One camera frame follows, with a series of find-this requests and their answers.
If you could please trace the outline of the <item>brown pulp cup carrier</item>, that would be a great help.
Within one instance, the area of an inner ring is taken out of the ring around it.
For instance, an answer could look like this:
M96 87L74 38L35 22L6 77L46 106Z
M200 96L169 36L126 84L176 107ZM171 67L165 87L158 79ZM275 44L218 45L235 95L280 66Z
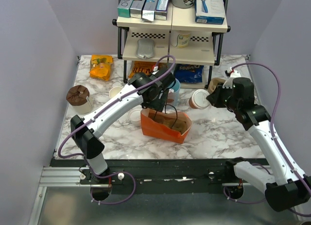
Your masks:
M211 79L209 85L208 85L208 88L207 88L207 91L209 94L212 94L214 92L214 90L216 89L217 85L219 83L224 83L225 82L225 79L222 79L222 78L213 78Z

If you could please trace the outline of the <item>single white cup lid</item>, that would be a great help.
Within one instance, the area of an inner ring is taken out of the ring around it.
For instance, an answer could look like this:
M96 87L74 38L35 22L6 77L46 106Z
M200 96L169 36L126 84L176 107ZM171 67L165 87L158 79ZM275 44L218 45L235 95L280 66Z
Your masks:
M208 95L209 93L204 89L194 91L191 98L197 109L205 109L210 106L210 102L207 100Z

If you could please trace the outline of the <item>single kraft paper cup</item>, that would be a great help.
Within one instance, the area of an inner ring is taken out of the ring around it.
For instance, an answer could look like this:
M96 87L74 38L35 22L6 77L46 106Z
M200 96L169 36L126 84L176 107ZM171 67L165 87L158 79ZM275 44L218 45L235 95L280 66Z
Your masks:
M192 98L189 98L189 106L190 106L192 109L197 109L197 106L193 103Z

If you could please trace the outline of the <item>orange paper bag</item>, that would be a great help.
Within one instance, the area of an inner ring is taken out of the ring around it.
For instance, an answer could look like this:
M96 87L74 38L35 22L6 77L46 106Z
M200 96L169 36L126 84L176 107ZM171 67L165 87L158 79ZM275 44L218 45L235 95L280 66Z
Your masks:
M166 117L176 117L177 119L181 119L187 123L187 130L183 134L181 134L178 131L174 131L162 124L159 124L155 121L153 121L151 118L148 117L149 114L163 114ZM163 113L163 112L156 112L152 109L143 109L140 113L140 122L141 122L141 129L142 133L145 136L158 138L162 140L167 140L175 143L182 144L184 143L184 140L186 136L188 135L191 126L192 121L191 119L183 112L174 112L174 113Z

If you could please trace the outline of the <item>separated brown pulp carrier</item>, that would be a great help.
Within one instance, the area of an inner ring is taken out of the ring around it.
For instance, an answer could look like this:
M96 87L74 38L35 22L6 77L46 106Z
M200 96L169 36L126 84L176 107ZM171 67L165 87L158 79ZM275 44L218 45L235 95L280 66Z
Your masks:
M187 128L187 123L181 119L177 119L176 117L166 117L163 114L149 114L149 118L151 118L153 121L162 124L174 131L178 131L181 134L186 132Z

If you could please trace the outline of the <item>kraft paper cup stack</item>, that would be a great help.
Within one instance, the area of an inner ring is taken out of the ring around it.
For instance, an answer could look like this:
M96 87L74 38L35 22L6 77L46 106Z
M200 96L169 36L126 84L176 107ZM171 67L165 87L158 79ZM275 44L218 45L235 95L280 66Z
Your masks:
M123 87L113 87L109 91L109 98L112 99L114 97L118 98L120 96L120 92L123 89Z

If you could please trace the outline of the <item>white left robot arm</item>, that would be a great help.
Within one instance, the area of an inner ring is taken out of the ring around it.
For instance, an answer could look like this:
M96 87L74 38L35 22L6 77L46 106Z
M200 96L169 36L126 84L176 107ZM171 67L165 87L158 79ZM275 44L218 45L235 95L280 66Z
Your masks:
M94 112L80 118L78 115L70 120L71 131L90 124L73 134L72 139L91 167L91 178L98 184L104 183L108 177L108 165L104 159L104 144L99 140L106 129L132 108L141 105L162 111L167 98L168 87L175 82L171 72L163 77L165 70L149 76L137 73L123 89L107 103Z

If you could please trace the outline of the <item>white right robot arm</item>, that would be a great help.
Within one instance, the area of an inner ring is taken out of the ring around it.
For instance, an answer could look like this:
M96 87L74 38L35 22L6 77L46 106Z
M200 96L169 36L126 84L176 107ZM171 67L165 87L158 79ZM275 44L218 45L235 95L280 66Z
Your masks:
M228 161L224 178L229 182L242 179L264 194L277 212L309 201L311 178L299 167L274 130L272 118L264 106L255 103L254 84L237 77L218 82L207 96L213 107L227 108L253 137L270 165L268 174L239 157Z

